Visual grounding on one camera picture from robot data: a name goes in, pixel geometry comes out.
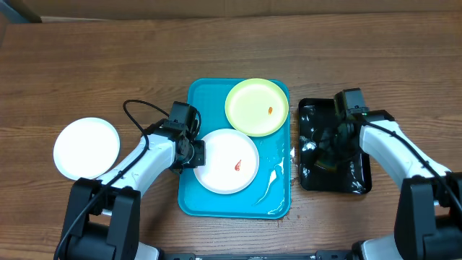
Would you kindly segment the yellow green scrub sponge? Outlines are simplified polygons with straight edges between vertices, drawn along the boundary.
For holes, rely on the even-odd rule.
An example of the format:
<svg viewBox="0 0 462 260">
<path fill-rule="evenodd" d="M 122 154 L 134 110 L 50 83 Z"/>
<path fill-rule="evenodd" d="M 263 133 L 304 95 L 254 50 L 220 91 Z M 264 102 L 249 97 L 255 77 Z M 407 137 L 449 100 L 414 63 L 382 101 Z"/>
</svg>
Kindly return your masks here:
<svg viewBox="0 0 462 260">
<path fill-rule="evenodd" d="M 337 149 L 333 139 L 325 138 L 320 140 L 315 151 L 315 165 L 319 168 L 334 171 L 337 160 Z"/>
</svg>

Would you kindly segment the white plate with ketchup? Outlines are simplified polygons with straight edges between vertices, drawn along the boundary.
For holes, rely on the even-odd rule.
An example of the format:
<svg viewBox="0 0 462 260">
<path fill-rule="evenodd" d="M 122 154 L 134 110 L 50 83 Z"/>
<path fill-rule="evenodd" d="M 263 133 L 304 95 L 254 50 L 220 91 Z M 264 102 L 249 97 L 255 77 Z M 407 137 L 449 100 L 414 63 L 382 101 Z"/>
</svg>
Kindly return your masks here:
<svg viewBox="0 0 462 260">
<path fill-rule="evenodd" d="M 257 175 L 259 154 L 254 142 L 235 129 L 218 129 L 202 138 L 205 165 L 194 169 L 198 182 L 216 194 L 234 194 Z"/>
</svg>

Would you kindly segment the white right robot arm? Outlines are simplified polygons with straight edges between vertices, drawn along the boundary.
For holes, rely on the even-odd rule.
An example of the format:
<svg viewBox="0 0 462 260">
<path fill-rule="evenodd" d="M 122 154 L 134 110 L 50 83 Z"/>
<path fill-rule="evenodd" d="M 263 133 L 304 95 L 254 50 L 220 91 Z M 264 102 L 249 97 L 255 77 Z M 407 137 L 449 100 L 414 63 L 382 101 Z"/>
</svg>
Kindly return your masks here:
<svg viewBox="0 0 462 260">
<path fill-rule="evenodd" d="M 461 258 L 461 174 L 427 156 L 389 114 L 353 114 L 315 140 L 339 157 L 361 150 L 400 189 L 393 233 L 356 242 L 348 259 Z"/>
</svg>

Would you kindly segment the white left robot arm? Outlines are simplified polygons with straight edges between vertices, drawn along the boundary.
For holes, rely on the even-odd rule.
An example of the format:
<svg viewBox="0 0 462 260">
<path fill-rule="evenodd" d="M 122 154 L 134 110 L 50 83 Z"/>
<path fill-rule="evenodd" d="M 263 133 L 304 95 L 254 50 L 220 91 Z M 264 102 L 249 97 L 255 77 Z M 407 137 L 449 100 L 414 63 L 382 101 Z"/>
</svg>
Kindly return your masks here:
<svg viewBox="0 0 462 260">
<path fill-rule="evenodd" d="M 141 197 L 160 173 L 205 163 L 205 143 L 187 134 L 150 134 L 119 165 L 71 187 L 55 259 L 157 259 L 139 242 Z"/>
</svg>

